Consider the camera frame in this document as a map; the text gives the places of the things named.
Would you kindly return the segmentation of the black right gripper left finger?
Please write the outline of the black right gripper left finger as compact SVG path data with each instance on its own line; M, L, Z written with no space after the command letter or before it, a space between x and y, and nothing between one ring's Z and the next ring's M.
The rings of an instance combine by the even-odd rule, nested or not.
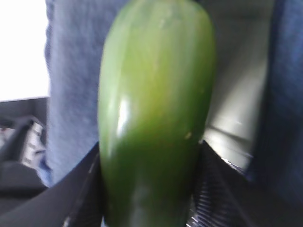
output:
M2 227L99 227L103 218L98 144L50 188L17 162L0 165Z

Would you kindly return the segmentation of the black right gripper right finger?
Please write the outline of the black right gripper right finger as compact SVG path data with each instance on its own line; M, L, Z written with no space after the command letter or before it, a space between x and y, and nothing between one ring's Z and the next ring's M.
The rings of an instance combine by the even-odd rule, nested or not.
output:
M198 227L301 227L302 208L249 183L207 142L197 144L193 200Z

